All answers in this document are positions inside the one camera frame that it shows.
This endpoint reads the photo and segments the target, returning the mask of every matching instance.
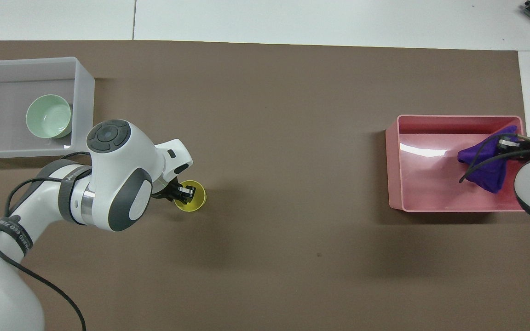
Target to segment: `yellow cup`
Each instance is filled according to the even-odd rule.
[[[188,185],[195,187],[196,193],[194,194],[191,202],[188,202],[187,205],[179,200],[173,200],[175,201],[177,208],[183,211],[192,212],[200,209],[200,207],[206,203],[206,190],[200,183],[196,182],[195,180],[185,180],[179,184],[183,185],[183,187]]]

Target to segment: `brown mat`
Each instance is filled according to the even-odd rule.
[[[91,330],[530,330],[530,218],[388,206],[399,114],[523,115],[516,52],[153,41],[0,42],[0,59],[74,56],[94,121],[180,138],[208,192],[151,201],[110,233],[57,222],[24,260]],[[0,159],[9,190],[51,159]],[[27,279],[48,330],[70,306]]]

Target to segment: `light green bowl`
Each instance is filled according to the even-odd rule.
[[[26,126],[38,138],[61,138],[71,132],[71,105],[55,94],[34,100],[26,112]]]

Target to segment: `pink plastic tray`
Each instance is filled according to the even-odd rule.
[[[513,183],[521,164],[507,163],[502,190],[490,193],[459,178],[457,161],[471,147],[505,126],[523,125],[518,116],[400,115],[386,130],[390,207],[409,212],[522,211]]]

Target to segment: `black strap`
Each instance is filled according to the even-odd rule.
[[[75,217],[71,214],[71,193],[75,182],[85,176],[91,174],[91,167],[83,165],[82,167],[75,168],[75,170],[69,172],[58,189],[58,210],[61,212],[61,216],[69,222],[75,222],[79,225],[85,225],[75,220]]]
[[[34,243],[26,229],[19,225],[19,219],[18,215],[0,218],[0,230],[12,237],[19,248],[22,249],[23,255],[26,256],[28,251],[34,246]]]

